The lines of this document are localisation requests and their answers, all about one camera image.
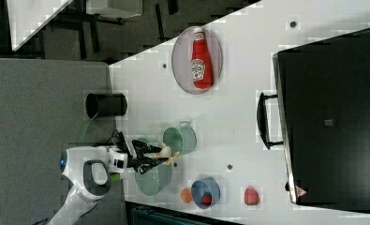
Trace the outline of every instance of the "briefcase handle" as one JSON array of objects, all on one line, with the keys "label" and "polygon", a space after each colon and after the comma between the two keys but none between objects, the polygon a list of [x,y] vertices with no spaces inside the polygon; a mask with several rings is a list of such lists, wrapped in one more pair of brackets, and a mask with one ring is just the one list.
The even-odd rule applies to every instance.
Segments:
[{"label": "briefcase handle", "polygon": [[269,136],[269,122],[267,119],[266,103],[267,99],[277,98],[277,95],[266,96],[264,93],[260,94],[258,108],[257,108],[257,120],[258,120],[258,129],[261,139],[266,145],[267,149],[270,150],[270,147],[275,145],[284,144],[284,142],[270,142]]}]

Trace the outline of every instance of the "mug handle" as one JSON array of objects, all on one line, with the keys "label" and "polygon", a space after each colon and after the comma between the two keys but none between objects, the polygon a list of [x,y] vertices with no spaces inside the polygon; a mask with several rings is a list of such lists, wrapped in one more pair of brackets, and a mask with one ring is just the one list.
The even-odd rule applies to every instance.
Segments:
[{"label": "mug handle", "polygon": [[190,127],[190,121],[181,121],[181,122],[179,122],[179,127],[181,127],[181,128]]}]

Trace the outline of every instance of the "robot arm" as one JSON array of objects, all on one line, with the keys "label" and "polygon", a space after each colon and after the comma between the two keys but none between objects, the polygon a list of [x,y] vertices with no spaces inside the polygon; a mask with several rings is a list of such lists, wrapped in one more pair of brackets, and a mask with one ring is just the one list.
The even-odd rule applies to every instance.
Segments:
[{"label": "robot arm", "polygon": [[161,148],[138,141],[133,141],[132,146],[122,132],[118,132],[115,138],[116,146],[85,146],[65,151],[60,161],[61,171],[73,187],[49,225],[74,225],[82,215],[94,209],[111,189],[110,173],[124,174],[132,168],[144,174],[168,160],[167,157],[143,155],[159,152]]}]

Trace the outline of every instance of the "ketchup bottle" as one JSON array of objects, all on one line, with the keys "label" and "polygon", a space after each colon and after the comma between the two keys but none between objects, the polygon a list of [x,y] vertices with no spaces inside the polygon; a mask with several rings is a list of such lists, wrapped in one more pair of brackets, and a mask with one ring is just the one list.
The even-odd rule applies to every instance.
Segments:
[{"label": "ketchup bottle", "polygon": [[214,75],[207,41],[201,27],[195,28],[193,34],[193,55],[191,57],[193,83],[199,89],[208,89],[214,84]]}]

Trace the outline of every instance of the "white plate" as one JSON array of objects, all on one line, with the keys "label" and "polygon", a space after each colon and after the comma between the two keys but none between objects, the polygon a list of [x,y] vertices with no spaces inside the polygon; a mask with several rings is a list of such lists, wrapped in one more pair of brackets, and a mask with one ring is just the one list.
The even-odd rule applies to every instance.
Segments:
[{"label": "white plate", "polygon": [[[199,89],[193,83],[191,73],[191,56],[193,53],[193,30],[197,26],[192,26],[184,30],[178,37],[173,46],[171,66],[173,76],[179,86],[187,93],[193,95],[202,94],[209,89]],[[214,72],[214,85],[219,79],[222,70],[222,51],[216,36],[209,30],[204,29],[205,39],[207,40],[208,51],[211,57]]]}]

